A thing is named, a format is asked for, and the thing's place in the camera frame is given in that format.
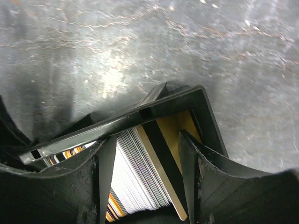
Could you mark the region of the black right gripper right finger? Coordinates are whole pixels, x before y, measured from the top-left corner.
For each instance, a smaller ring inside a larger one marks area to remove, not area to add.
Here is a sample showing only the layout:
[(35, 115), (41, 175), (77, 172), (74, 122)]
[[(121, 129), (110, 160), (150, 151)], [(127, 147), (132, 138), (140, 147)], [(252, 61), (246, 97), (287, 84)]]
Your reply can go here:
[(192, 224), (296, 224), (299, 171), (246, 167), (179, 133), (179, 156)]

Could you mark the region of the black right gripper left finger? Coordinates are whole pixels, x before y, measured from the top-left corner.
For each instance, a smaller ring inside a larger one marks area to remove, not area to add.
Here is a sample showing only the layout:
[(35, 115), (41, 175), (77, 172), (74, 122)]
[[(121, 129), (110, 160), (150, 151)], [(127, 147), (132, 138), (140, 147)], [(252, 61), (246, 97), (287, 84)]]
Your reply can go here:
[(116, 137), (40, 172), (0, 166), (3, 224), (103, 224)]

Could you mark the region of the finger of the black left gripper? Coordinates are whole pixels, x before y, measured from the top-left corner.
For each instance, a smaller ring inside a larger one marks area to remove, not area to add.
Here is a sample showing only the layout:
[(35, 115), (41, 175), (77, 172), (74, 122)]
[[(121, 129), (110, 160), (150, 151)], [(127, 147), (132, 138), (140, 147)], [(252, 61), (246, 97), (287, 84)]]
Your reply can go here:
[(0, 96), (0, 162), (22, 163), (19, 155), (30, 144), (31, 140), (14, 123)]

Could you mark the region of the black card box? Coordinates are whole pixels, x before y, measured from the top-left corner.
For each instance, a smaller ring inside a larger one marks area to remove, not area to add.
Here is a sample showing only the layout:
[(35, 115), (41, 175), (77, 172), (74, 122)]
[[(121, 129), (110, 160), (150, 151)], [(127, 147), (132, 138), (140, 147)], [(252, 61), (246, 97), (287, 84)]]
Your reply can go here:
[(19, 154), (18, 159), (28, 165), (86, 143), (106, 139), (126, 129), (183, 111), (191, 112), (203, 144), (226, 156), (228, 153), (205, 88), (202, 85), (197, 85), (184, 87), (182, 91), (171, 95), (166, 92), (166, 83), (160, 84), (154, 87), (140, 104), (127, 111), (38, 144)]

